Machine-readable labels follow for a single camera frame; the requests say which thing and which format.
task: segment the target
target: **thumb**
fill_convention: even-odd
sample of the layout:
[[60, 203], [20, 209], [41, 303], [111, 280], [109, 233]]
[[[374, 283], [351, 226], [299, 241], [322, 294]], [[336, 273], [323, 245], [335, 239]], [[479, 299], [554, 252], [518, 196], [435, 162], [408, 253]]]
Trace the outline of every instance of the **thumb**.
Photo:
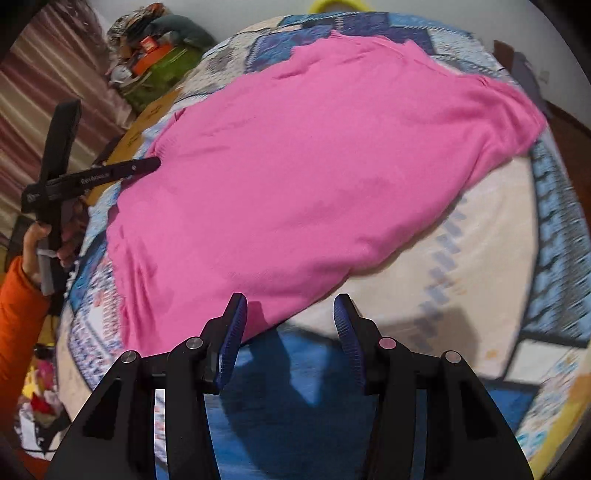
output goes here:
[[45, 225], [37, 222], [33, 223], [22, 239], [23, 255], [35, 255], [37, 242], [49, 235], [49, 232], [51, 232], [51, 225]]

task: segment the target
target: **metal screw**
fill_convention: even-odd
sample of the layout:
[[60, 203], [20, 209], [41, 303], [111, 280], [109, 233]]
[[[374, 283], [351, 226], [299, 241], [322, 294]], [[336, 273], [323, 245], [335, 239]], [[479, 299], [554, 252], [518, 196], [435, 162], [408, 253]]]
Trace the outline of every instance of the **metal screw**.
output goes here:
[[390, 337], [382, 337], [380, 338], [378, 345], [385, 350], [391, 350], [392, 348], [396, 348], [396, 340]]
[[203, 340], [201, 340], [199, 337], [191, 337], [189, 340], [187, 340], [185, 345], [187, 345], [188, 349], [195, 350], [203, 345]]
[[449, 350], [445, 352], [445, 360], [453, 364], [458, 364], [462, 361], [462, 356], [453, 350]]
[[121, 355], [121, 361], [125, 364], [130, 364], [131, 362], [135, 361], [138, 357], [138, 354], [135, 353], [133, 350], [127, 350], [126, 352]]

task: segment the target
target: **yellow round object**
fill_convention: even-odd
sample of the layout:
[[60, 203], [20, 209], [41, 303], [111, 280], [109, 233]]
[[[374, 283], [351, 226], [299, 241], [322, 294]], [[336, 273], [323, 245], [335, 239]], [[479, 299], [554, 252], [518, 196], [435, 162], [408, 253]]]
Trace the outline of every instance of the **yellow round object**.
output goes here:
[[316, 0], [310, 10], [308, 10], [309, 14], [321, 14], [327, 11], [327, 9], [332, 5], [346, 5], [351, 9], [351, 11], [358, 11], [358, 12], [369, 12], [371, 11], [370, 7], [365, 5], [361, 0]]

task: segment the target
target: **wall outlet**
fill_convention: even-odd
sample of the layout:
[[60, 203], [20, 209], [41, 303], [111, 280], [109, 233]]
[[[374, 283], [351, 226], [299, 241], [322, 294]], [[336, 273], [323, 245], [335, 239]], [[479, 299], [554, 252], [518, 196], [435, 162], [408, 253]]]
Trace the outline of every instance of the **wall outlet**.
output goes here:
[[548, 70], [542, 70], [538, 75], [538, 80], [548, 85], [550, 82], [550, 72]]

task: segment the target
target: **orange jacket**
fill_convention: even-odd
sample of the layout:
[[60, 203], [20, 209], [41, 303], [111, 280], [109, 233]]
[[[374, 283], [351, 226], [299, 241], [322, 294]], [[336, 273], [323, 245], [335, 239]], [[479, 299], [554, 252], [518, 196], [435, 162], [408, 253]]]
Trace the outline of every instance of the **orange jacket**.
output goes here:
[[[33, 348], [49, 308], [49, 299], [29, 282], [16, 257], [0, 287], [0, 432], [14, 424], [18, 397]], [[45, 476], [49, 462], [17, 452], [25, 467], [38, 479]]]

